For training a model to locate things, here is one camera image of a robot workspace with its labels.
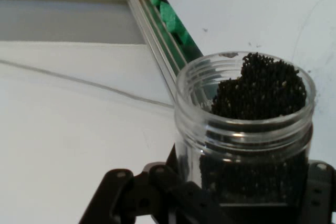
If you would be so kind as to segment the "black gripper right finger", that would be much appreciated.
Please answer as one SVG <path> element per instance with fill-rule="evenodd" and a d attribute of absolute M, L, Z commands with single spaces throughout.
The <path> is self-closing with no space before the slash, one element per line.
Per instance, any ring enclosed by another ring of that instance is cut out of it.
<path fill-rule="evenodd" d="M 335 168 L 309 161 L 307 182 L 297 223 L 332 223 L 335 213 Z"/>

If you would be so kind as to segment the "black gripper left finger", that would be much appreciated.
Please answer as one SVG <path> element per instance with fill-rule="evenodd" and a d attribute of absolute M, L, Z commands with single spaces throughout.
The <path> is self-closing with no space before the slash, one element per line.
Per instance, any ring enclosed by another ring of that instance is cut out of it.
<path fill-rule="evenodd" d="M 166 165 L 136 176 L 127 169 L 107 172 L 80 223 L 223 223 L 220 207 L 194 182 L 183 182 Z"/>

